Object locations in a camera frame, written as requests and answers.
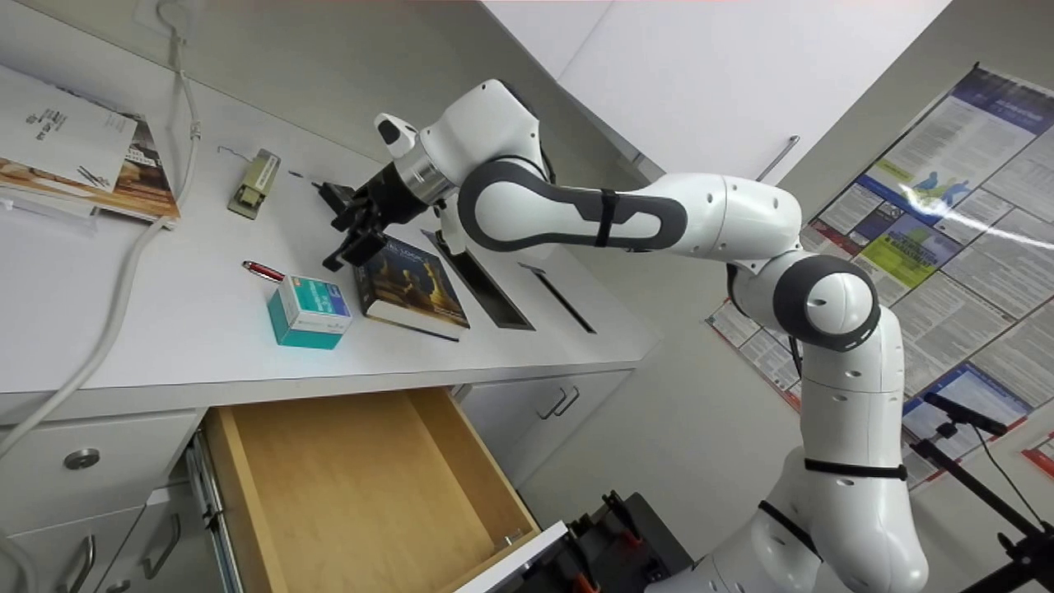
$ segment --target teal box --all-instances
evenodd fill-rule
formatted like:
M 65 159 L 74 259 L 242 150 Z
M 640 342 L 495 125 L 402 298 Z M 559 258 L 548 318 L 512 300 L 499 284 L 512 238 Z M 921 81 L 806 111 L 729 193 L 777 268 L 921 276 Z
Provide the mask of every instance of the teal box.
M 272 338 L 299 349 L 335 349 L 349 325 L 349 306 L 335 284 L 288 276 L 266 300 Z

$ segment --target cabinet door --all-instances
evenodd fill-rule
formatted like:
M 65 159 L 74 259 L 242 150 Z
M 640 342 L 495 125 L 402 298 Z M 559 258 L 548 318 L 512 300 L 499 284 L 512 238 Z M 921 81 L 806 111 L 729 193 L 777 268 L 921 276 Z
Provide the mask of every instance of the cabinet door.
M 630 372 L 571 375 L 567 398 L 551 414 L 534 414 L 534 429 L 507 451 L 507 477 L 525 485 L 599 406 Z
M 42 426 L 0 462 L 6 534 L 143 507 L 165 485 L 197 411 Z
M 208 551 L 190 485 L 149 497 L 143 521 L 110 568 L 100 593 L 222 593 L 218 561 Z
M 565 380 L 534 383 L 489 383 L 460 393 L 460 411 L 472 429 L 489 441 L 495 462 L 513 477 L 512 459 L 537 431 L 543 414 L 567 403 Z
M 489 441 L 500 472 L 525 485 L 630 372 L 599 372 L 541 383 L 472 385 L 465 414 Z
M 559 81 L 664 170 L 777 180 L 948 0 L 616 0 Z
M 582 48 L 603 14 L 616 0 L 484 0 L 507 33 L 543 67 L 551 76 L 565 76 L 574 56 Z
M 131 530 L 139 507 L 10 538 L 35 568 L 40 590 L 90 593 Z M 23 593 L 21 568 L 0 553 L 0 590 Z

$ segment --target drawer front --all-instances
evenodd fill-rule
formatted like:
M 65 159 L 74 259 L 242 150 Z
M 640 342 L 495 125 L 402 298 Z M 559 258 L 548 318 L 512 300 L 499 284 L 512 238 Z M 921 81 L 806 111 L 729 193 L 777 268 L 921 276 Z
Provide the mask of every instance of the drawer front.
M 0 462 L 6 534 L 143 507 L 165 481 L 197 411 L 42 426 Z
M 460 393 L 460 411 L 505 476 L 525 485 L 625 380 L 630 372 L 596 372 L 472 385 Z
M 131 530 L 139 507 L 10 538 L 35 568 L 40 590 L 90 593 Z M 28 590 L 21 568 L 0 553 L 0 590 Z
M 222 593 L 190 485 L 152 492 L 100 593 Z

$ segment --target book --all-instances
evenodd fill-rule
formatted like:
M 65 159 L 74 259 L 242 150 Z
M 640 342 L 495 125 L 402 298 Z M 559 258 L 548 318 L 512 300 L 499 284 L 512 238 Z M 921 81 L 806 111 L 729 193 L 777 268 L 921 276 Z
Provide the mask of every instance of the book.
M 355 294 L 369 318 L 444 338 L 457 338 L 467 328 L 465 306 L 443 259 L 397 238 L 355 268 Z
M 175 221 L 152 129 L 0 67 L 0 193 L 31 209 Z

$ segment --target white countertop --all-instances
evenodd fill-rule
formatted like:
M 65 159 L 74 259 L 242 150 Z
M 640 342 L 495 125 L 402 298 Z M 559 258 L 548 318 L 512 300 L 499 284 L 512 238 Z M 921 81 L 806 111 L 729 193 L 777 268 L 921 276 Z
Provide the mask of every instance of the white countertop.
M 23 7 L 0 7 L 0 64 L 145 111 L 165 147 L 165 114 L 170 109 L 165 69 Z M 519 265 L 482 254 L 489 272 L 537 325 L 534 334 L 499 328 L 451 272 L 472 317 L 472 334 L 460 342 L 358 318 L 332 353 L 277 347 L 264 311 L 272 284 L 242 270 L 242 259 L 261 259 L 282 272 L 332 276 L 324 270 L 324 258 L 342 234 L 328 228 L 328 210 L 311 177 L 361 186 L 380 164 L 218 91 L 197 88 L 197 102 L 203 143 L 180 204 L 184 217 L 178 230 L 160 234 L 145 249 L 113 355 L 90 380 L 90 393 L 77 395 L 61 414 L 603 372 L 633 369 L 641 359 L 641 325 L 565 249 L 534 265 L 596 334 L 582 334 Z M 229 193 L 245 170 L 234 150 L 254 155 L 257 147 L 277 150 L 282 170 L 261 217 L 245 221 L 229 215 Z M 119 265 L 143 230 L 143 224 L 117 217 L 81 228 L 0 210 L 0 422 L 56 390 L 90 355 Z M 416 228 L 397 228 L 393 234 L 424 245 Z M 353 298 L 349 270 L 335 279 Z

